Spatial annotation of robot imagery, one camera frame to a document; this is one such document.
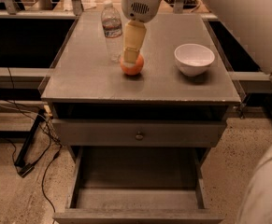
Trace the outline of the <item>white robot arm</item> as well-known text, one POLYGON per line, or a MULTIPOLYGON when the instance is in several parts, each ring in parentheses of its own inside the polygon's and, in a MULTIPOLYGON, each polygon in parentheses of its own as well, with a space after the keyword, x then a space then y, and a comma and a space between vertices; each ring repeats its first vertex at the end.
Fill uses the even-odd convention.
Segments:
MULTIPOLYGON (((272 83, 272 0, 203 0, 251 55, 272 83)), ((146 28, 161 0, 122 0, 129 20, 124 28, 122 63, 133 67, 146 28)), ((258 162, 239 207, 236 224, 272 224, 272 145, 258 162)))

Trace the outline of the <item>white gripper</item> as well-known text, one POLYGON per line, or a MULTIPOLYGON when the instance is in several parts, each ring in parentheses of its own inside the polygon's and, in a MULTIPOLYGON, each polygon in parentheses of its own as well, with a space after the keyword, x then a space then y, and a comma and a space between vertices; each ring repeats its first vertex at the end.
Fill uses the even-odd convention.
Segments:
POLYGON ((162 0, 122 0, 122 12, 128 20, 123 35, 123 60, 135 63, 143 46, 147 29, 144 23, 157 14, 162 0))

